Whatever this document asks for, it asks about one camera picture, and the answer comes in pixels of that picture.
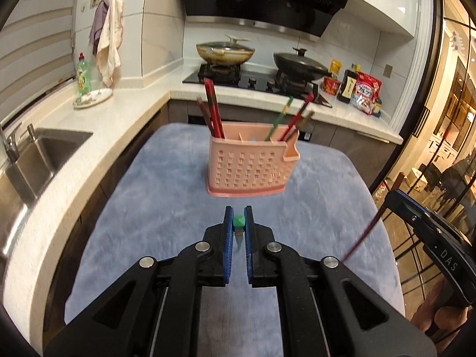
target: towel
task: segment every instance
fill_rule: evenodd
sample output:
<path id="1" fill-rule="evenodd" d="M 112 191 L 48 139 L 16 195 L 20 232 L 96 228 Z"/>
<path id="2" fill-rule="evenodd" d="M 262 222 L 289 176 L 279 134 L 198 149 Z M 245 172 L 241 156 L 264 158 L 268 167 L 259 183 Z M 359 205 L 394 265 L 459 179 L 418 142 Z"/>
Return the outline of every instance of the towel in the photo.
<path id="1" fill-rule="evenodd" d="M 111 0 L 106 21 L 102 28 L 98 44 L 98 69 L 106 87 L 112 86 L 114 70 L 120 66 L 118 48 L 122 43 L 122 14 L 124 3 L 121 0 Z"/>
<path id="2" fill-rule="evenodd" d="M 99 39 L 101 37 L 102 28 L 104 27 L 104 23 L 106 21 L 108 9 L 109 1 L 102 0 L 96 8 L 96 13 L 94 14 L 94 20 L 92 22 L 90 32 L 90 43 L 92 44 L 92 54 L 94 57 L 96 57 L 98 54 Z"/>

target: white towel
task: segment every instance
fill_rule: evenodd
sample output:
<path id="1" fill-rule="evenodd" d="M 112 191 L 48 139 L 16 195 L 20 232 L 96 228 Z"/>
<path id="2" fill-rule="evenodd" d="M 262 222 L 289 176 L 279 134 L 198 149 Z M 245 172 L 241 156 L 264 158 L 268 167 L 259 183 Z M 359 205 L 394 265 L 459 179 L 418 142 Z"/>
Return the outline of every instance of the white towel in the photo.
<path id="1" fill-rule="evenodd" d="M 111 0 L 98 45 L 98 69 L 106 87 L 112 86 L 114 70 L 120 66 L 118 48 L 122 43 L 122 14 L 124 3 Z"/>

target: gas stove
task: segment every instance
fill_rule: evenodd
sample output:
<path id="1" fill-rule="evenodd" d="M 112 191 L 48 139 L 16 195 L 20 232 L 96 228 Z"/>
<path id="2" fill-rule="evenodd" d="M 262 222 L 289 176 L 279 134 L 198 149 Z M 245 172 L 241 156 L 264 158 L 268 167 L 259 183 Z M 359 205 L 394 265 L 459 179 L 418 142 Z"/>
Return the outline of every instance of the gas stove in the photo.
<path id="1" fill-rule="evenodd" d="M 318 85 L 316 83 L 292 80 L 281 71 L 261 73 L 242 70 L 239 66 L 227 68 L 203 64 L 199 70 L 186 78 L 183 83 L 204 84 L 206 78 L 213 80 L 215 85 L 260 91 L 286 97 L 293 96 L 298 99 L 305 99 L 309 93 L 314 93 L 316 97 L 314 103 L 332 108 L 332 105 L 318 94 Z"/>

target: pot lid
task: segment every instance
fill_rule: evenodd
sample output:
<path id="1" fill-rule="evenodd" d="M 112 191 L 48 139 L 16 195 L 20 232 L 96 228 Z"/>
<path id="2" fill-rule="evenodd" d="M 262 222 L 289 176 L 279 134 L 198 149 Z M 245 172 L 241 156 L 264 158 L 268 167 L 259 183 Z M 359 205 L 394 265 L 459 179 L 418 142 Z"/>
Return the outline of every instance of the pot lid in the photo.
<path id="1" fill-rule="evenodd" d="M 238 44 L 239 41 L 251 41 L 251 39 L 239 39 L 231 35 L 227 35 L 230 38 L 230 41 L 214 41 L 208 43 L 197 44 L 197 47 L 206 47 L 206 48 L 215 48 L 223 49 L 225 51 L 246 51 L 246 52 L 255 52 L 253 48 L 242 46 Z"/>
<path id="2" fill-rule="evenodd" d="M 314 59 L 311 59 L 310 57 L 304 56 L 304 54 L 307 51 L 306 49 L 304 49 L 304 48 L 300 48 L 300 49 L 293 48 L 293 49 L 297 51 L 297 54 L 280 53 L 280 54 L 275 54 L 275 55 L 277 57 L 280 57 L 280 58 L 285 59 L 285 60 L 287 60 L 289 62 L 292 62 L 292 63 L 300 63 L 300 64 L 303 64 L 303 65 L 308 65 L 308 66 L 317 68 L 319 70 L 328 71 L 328 68 L 325 65 L 319 63 L 318 61 L 316 61 Z"/>

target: screw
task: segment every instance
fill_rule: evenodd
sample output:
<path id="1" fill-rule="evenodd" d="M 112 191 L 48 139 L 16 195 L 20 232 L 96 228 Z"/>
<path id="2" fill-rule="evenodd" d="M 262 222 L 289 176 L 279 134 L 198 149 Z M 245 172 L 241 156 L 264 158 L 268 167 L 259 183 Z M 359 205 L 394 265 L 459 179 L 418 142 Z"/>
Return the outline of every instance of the screw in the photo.
<path id="1" fill-rule="evenodd" d="M 195 245 L 195 249 L 200 252 L 205 252 L 210 249 L 210 244 L 207 242 L 199 242 Z"/>
<path id="2" fill-rule="evenodd" d="M 339 265 L 339 261 L 333 256 L 328 256 L 324 258 L 324 265 L 327 268 L 336 268 Z"/>
<path id="3" fill-rule="evenodd" d="M 143 257 L 139 261 L 139 266 L 141 266 L 142 268 L 149 268 L 149 267 L 152 267 L 153 265 L 154 265 L 154 259 L 152 259 L 149 256 Z"/>
<path id="4" fill-rule="evenodd" d="M 283 247 L 279 243 L 275 242 L 268 243 L 266 248 L 269 252 L 279 252 L 283 249 Z"/>

